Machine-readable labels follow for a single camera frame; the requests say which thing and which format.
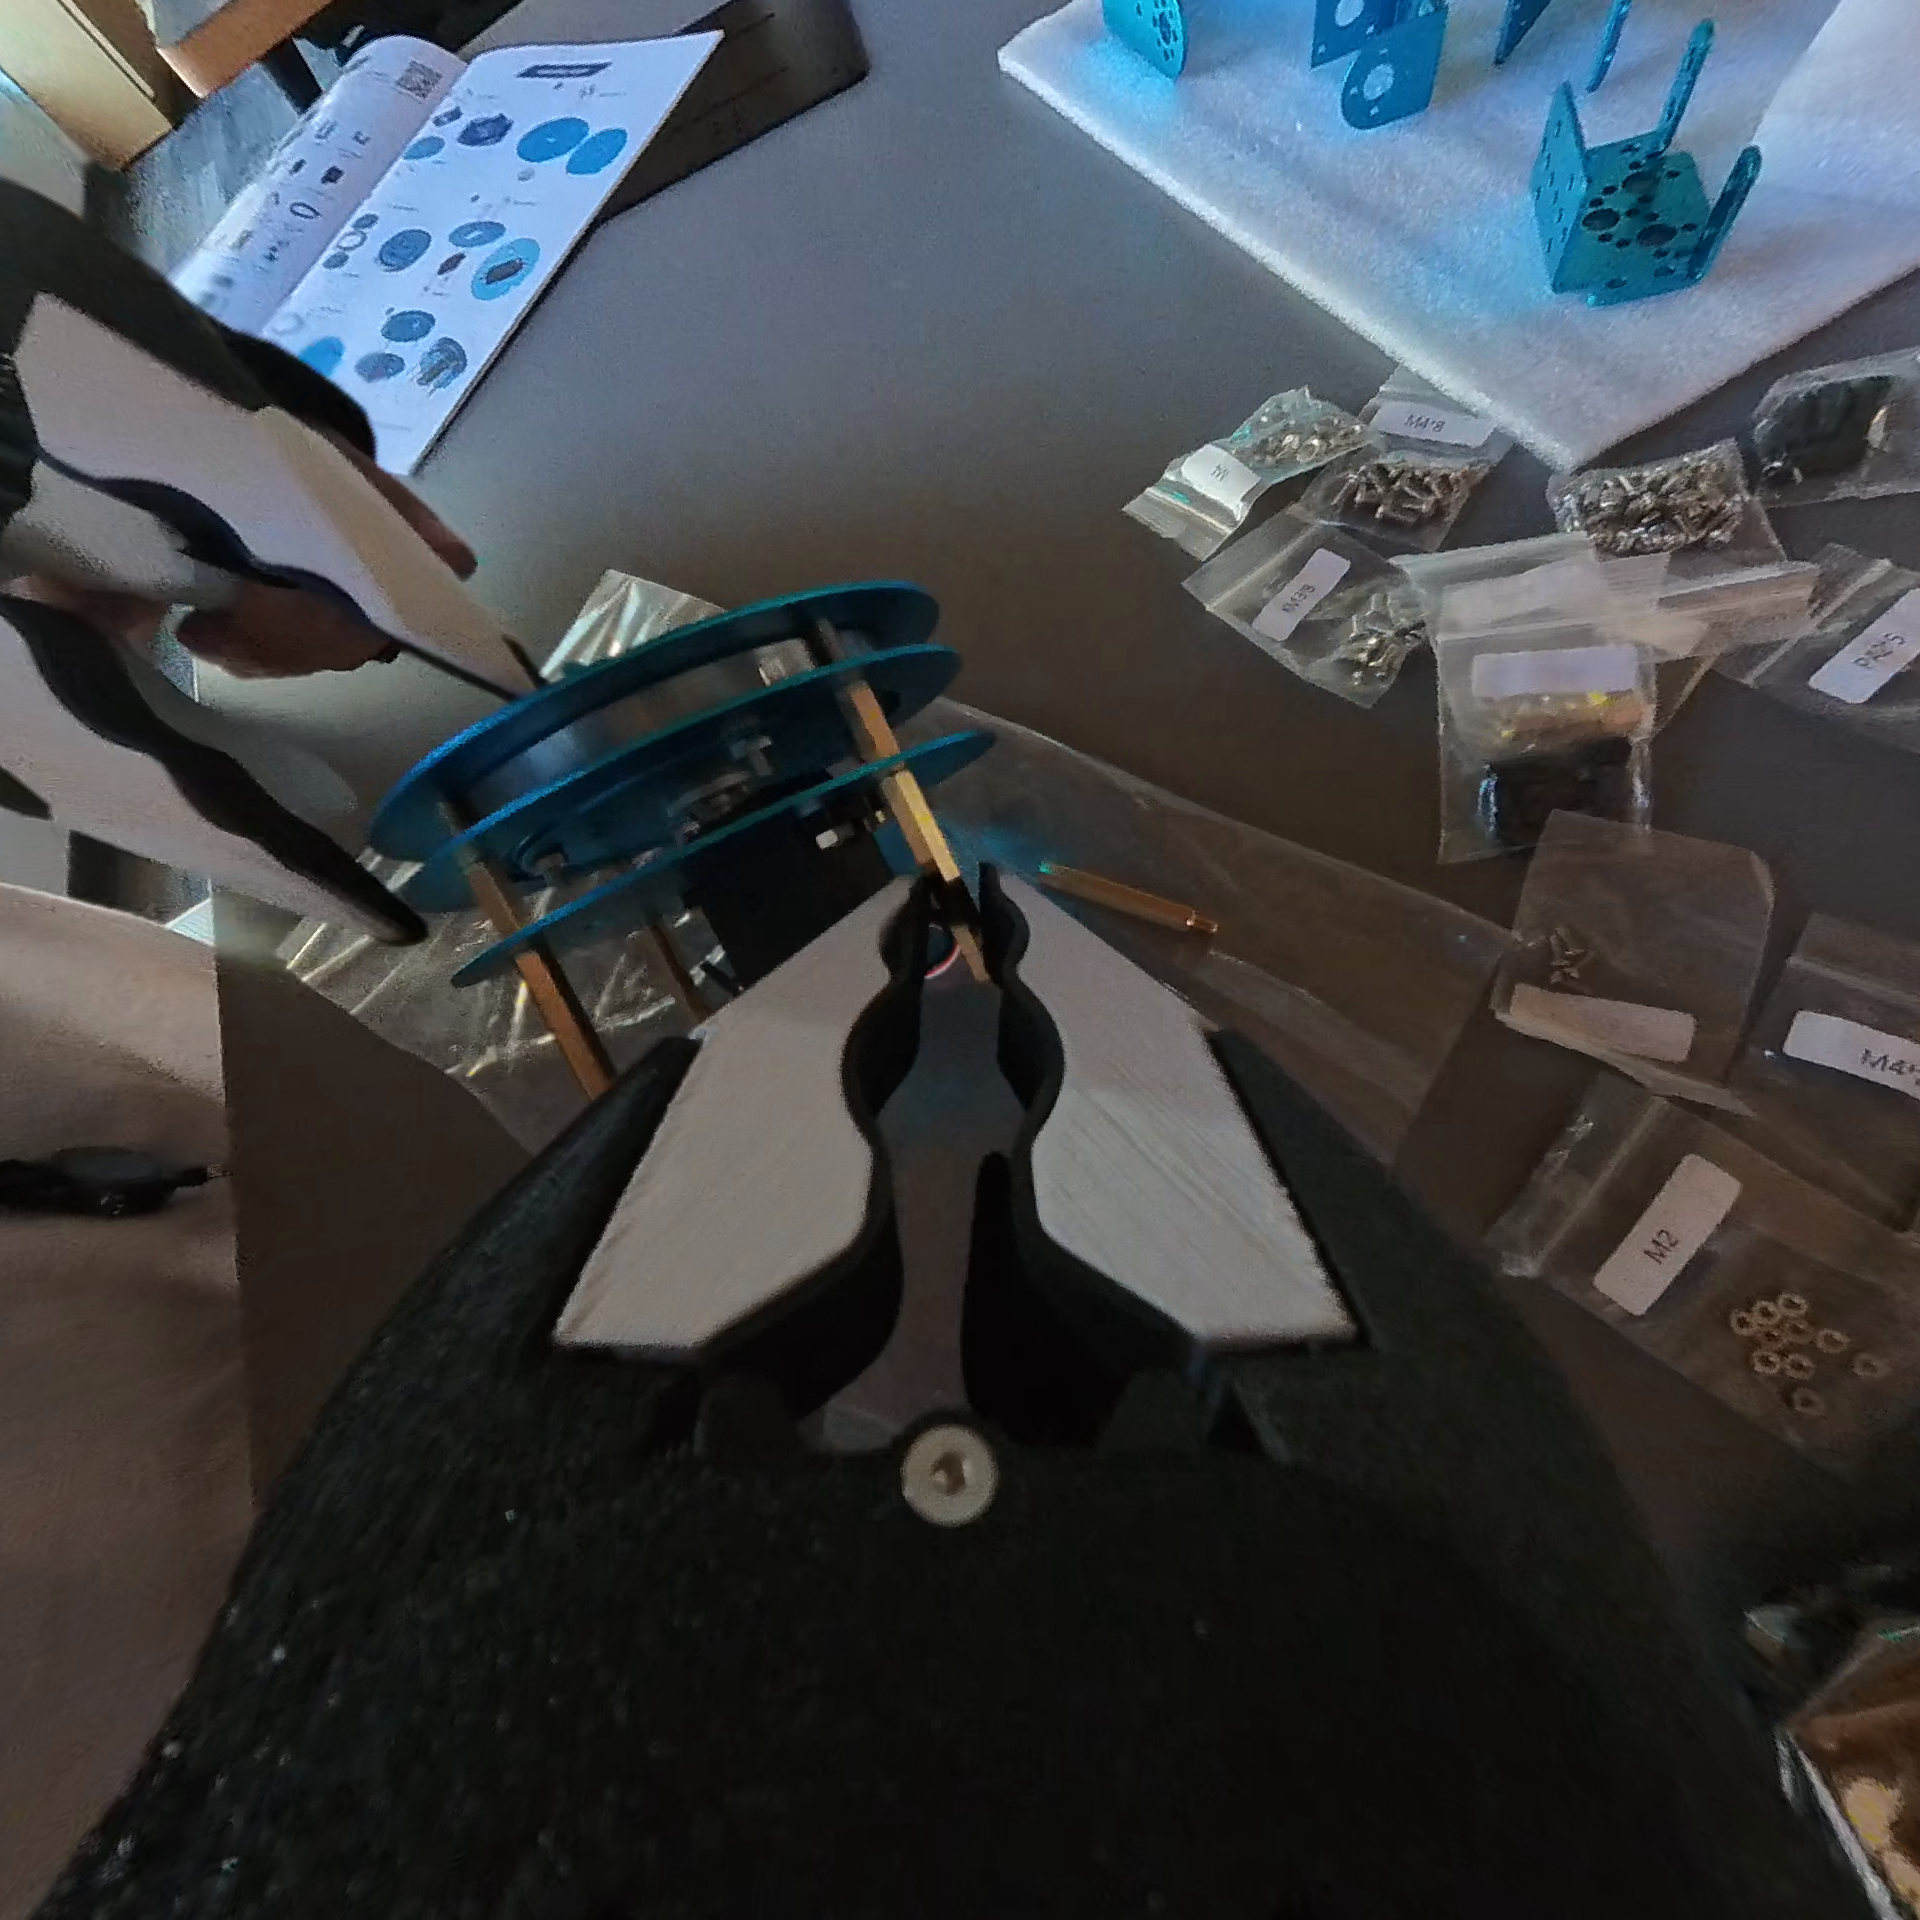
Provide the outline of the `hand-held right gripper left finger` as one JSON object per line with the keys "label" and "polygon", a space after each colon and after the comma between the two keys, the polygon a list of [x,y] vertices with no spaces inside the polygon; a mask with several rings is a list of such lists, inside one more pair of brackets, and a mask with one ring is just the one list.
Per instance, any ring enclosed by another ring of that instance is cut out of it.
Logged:
{"label": "hand-held right gripper left finger", "polygon": [[923,890],[891,881],[698,1027],[555,1345],[709,1361],[828,1283],[891,1201],[879,1119],[922,1004]]}

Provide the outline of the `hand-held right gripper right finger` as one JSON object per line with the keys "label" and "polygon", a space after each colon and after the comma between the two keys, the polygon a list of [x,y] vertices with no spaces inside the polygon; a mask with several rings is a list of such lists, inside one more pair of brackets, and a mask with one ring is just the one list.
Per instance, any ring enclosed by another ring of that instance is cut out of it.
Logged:
{"label": "hand-held right gripper right finger", "polygon": [[980,881],[1015,1242],[1104,1362],[1349,1346],[1361,1324],[1181,995],[1047,900]]}

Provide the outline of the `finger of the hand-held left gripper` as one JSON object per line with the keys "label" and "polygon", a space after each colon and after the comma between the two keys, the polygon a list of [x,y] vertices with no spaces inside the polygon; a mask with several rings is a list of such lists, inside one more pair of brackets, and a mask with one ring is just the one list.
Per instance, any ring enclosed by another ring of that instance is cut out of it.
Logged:
{"label": "finger of the hand-held left gripper", "polygon": [[287,914],[411,946],[426,924],[352,852],[264,785],[257,764],[329,801],[327,769],[245,752],[224,720],[75,615],[8,600],[4,805]]}
{"label": "finger of the hand-held left gripper", "polygon": [[248,408],[56,295],[36,295],[12,368],[59,474],[53,523],[81,497],[77,561],[123,593],[205,604],[252,579],[341,596],[403,651],[505,700],[538,684],[521,648],[394,501],[316,427]]}

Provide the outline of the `brass standoff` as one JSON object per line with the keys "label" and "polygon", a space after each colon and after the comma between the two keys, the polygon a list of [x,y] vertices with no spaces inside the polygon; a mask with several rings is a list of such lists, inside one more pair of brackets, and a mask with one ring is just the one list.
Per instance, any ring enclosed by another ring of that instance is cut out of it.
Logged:
{"label": "brass standoff", "polygon": [[1192,932],[1200,940],[1213,940],[1219,935],[1219,924],[1188,904],[1177,904],[1130,882],[1074,868],[1056,859],[1044,859],[1040,865],[1039,882],[1056,896],[1103,908],[1144,925]]}

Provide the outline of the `blue round base assembly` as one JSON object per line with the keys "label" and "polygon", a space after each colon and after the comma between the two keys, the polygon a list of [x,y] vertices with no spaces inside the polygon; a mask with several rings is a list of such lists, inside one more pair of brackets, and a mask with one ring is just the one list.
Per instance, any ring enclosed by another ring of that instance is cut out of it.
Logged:
{"label": "blue round base assembly", "polygon": [[417,866],[413,911],[493,930],[452,983],[515,977],[587,1099],[617,1069],[562,956],[709,925],[741,991],[897,876],[923,882],[951,956],[989,977],[976,900],[928,802],[989,751],[980,730],[905,746],[957,675],[912,584],[849,584],[709,615],[507,703],[409,769],[371,849]]}

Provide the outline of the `grey desk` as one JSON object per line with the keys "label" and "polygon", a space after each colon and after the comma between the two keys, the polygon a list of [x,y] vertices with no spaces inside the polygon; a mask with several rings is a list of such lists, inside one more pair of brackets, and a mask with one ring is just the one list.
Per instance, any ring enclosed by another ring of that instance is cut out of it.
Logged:
{"label": "grey desk", "polygon": [[[1303,688],[1123,519],[1171,453],[1261,395],[1365,401],[1396,354],[1008,82],[997,50],[1049,7],[856,5],[871,79],[589,240],[423,491],[538,640],[608,568],[723,605],[927,586],[961,700],[1509,924],[1517,859],[1434,866],[1426,665],[1373,712]],[[1808,913],[1915,932],[1908,756],[1720,676],[1655,756],[1661,828],[1771,866],[1778,945]],[[1402,1180],[1479,1248],[1588,1081],[1476,1016]],[[1908,1460],[1840,1484],[1547,1287],[1506,1292],[1712,1619],[1914,1538]]]}

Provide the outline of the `person's left hand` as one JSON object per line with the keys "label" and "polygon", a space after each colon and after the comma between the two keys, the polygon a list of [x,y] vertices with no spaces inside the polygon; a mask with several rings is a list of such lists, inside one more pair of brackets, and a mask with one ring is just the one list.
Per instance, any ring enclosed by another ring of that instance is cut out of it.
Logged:
{"label": "person's left hand", "polygon": [[121,593],[90,593],[42,576],[8,581],[4,593],[141,648],[172,627],[188,655],[239,680],[311,680],[396,657],[396,648],[356,615],[296,587],[242,584],[228,605],[179,615]]}

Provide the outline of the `large clear plastic bag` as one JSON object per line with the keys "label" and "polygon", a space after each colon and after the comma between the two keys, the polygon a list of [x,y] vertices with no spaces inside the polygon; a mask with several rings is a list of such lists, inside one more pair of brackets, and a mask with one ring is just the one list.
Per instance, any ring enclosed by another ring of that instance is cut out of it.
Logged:
{"label": "large clear plastic bag", "polygon": [[[544,676],[628,655],[717,613],[610,572]],[[992,866],[1040,888],[1208,1020],[1259,1044],[1365,1147],[1392,1161],[1509,938],[1460,908],[1235,823],[946,693],[900,728],[900,738],[922,746],[965,730],[988,732],[989,751],[936,785],[928,801],[968,885]],[[1219,935],[1153,929],[1056,896],[1039,882],[1044,859],[1188,904],[1219,924]],[[364,865],[399,896],[417,871],[376,851]],[[411,949],[308,921],[279,957],[368,1031],[465,1081],[520,1140],[541,1145],[581,1104],[557,1044],[515,977],[452,983],[493,943],[481,913],[423,917],[428,938]],[[689,1034],[745,991],[728,978],[703,919],[682,914],[666,935],[677,970],[645,929],[562,956],[617,1065]]]}

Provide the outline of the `instruction manual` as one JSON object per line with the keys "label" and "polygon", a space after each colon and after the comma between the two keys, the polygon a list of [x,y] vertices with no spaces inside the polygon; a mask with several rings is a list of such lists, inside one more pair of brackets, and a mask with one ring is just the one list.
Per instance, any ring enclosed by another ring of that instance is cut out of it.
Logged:
{"label": "instruction manual", "polygon": [[329,379],[411,476],[723,39],[377,39],[172,284]]}

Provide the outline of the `pile of small screw bags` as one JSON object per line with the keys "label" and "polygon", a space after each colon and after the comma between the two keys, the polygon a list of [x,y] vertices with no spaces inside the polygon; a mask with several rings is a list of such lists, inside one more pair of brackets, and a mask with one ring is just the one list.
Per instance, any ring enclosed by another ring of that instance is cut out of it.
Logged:
{"label": "pile of small screw bags", "polygon": [[[1264,522],[1187,589],[1239,651],[1328,697],[1436,685],[1440,861],[1527,858],[1499,1025],[1605,1064],[1488,1231],[1499,1269],[1608,1328],[1812,1469],[1845,1569],[1744,1617],[1785,1770],[1784,1836],[1845,1896],[1788,1915],[1915,1915],[1915,943],[1810,917],[1751,1016],[1773,877],[1648,826],[1653,736],[1728,645],[1810,635],[1817,568],[1740,561],[1733,443],[1552,483],[1564,538],[1404,556],[1378,576],[1332,511]],[[1893,1505],[1893,1555],[1842,1516]]]}

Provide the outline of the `person's light garment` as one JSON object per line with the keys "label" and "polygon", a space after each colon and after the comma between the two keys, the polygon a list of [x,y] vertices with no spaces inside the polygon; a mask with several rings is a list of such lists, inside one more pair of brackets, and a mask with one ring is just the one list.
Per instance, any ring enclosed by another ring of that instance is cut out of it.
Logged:
{"label": "person's light garment", "polygon": [[252,1525],[212,953],[4,888],[3,1889],[125,1786]]}

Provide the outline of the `black flat case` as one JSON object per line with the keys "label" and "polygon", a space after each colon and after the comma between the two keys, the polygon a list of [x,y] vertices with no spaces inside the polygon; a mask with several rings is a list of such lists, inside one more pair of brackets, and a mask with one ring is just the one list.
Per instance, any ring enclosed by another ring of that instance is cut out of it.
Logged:
{"label": "black flat case", "polygon": [[594,224],[664,195],[871,74],[850,2],[724,2],[682,35],[720,41],[672,114],[620,178]]}

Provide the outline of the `white foam sheet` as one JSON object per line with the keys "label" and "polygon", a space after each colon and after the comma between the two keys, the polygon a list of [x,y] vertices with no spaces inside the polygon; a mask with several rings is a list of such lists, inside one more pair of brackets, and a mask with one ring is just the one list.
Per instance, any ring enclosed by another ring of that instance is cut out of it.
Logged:
{"label": "white foam sheet", "polygon": [[[1717,39],[1676,147],[1714,197],[1741,147],[1761,180],[1693,289],[1588,307],[1551,291],[1529,167],[1564,81],[1492,69],[1501,5],[1452,5],[1426,112],[1349,128],[1339,67],[1309,69],[1309,5],[1192,9],[1167,81],[1067,5],[1000,72],[1359,337],[1585,464],[1687,412],[1915,275],[1917,5],[1635,5],[1592,144],[1651,130],[1698,20]],[[1587,75],[1569,81],[1579,90]]]}

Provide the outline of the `blue long U bracket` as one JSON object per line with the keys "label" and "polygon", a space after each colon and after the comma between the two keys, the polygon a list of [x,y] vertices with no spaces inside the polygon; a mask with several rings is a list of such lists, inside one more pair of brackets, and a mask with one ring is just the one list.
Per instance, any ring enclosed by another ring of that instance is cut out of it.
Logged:
{"label": "blue long U bracket", "polygon": [[1676,147],[1717,26],[1693,26],[1659,121],[1594,147],[1564,81],[1547,108],[1527,193],[1551,291],[1588,307],[1632,305],[1698,285],[1761,180],[1757,144],[1741,147],[1717,197]]}

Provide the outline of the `blue small bracket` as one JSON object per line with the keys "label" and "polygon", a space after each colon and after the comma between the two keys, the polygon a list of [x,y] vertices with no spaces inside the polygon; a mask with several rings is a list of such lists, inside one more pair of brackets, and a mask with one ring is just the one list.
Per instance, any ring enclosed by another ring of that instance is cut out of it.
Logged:
{"label": "blue small bracket", "polygon": [[1343,119],[1378,130],[1431,106],[1448,36],[1448,2],[1317,2],[1309,67],[1347,63]]}

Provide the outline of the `blue multi-hole bracket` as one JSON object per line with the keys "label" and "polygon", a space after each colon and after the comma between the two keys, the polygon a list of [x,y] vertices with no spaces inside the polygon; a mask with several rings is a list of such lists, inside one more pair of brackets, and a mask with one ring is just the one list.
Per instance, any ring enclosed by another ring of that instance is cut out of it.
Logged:
{"label": "blue multi-hole bracket", "polygon": [[1557,81],[1608,75],[1635,2],[1506,2],[1495,26],[1492,69]]}

